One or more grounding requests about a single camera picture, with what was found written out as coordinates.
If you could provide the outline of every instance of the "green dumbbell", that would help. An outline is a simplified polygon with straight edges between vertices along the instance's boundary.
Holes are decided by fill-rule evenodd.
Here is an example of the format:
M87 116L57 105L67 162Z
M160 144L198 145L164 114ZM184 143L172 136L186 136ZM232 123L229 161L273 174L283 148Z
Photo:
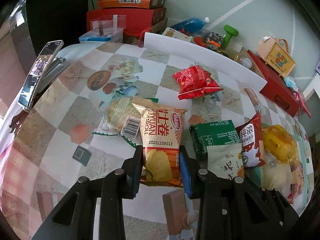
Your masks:
M231 38L232 38L233 36L235 36L235 37L238 36L238 35L239 35L239 32L238 32L235 28L233 28L233 27L231 27L231 26L229 26L229 25L225 25L223 29L224 29L227 33L226 33L226 36L223 38L223 42L222 42L222 45L221 45L221 49L225 50L226 47L228 46Z

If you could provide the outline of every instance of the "bag handle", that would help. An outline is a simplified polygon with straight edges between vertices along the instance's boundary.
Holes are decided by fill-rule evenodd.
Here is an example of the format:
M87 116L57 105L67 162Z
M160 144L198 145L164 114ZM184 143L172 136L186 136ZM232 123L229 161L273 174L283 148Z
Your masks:
M287 52L289 53L289 46L288 46L288 42L285 39L278 39L278 41L283 41L285 44L285 48L287 50Z

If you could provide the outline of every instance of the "metal screw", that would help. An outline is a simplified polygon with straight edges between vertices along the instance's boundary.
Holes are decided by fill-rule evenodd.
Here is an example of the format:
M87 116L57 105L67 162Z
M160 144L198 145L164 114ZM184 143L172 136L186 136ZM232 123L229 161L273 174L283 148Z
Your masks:
M115 170L115 174L116 175L122 175L122 174L124 174L124 170L123 169L116 169Z
M243 179L241 177L235 177L235 182L236 183L242 183Z
M198 173L200 175L206 175L208 173L208 171L206 169L199 169Z
M79 182L79 183L85 183L87 180L88 180L88 178L87 178L86 176L81 176L81 177L78 179L78 182Z

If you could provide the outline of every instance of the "smartphone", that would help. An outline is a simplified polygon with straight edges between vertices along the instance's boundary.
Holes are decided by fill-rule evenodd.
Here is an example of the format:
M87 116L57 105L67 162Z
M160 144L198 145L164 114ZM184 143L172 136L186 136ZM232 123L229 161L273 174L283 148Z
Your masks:
M49 41L40 52L36 61L33 63L26 81L23 84L18 100L18 104L24 109L27 109L31 106L41 77L45 74L46 69L49 68L51 62L56 57L62 46L63 41L61 40Z

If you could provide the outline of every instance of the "yellow snack package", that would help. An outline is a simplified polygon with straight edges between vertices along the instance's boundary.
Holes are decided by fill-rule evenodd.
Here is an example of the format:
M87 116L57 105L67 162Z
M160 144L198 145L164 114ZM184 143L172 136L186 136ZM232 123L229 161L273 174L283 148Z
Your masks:
M279 161L298 165L298 146L282 126L276 124L262 130L264 147Z
M179 146L186 109L156 104L134 97L133 106L141 114L140 133L147 186L182 187L179 170Z

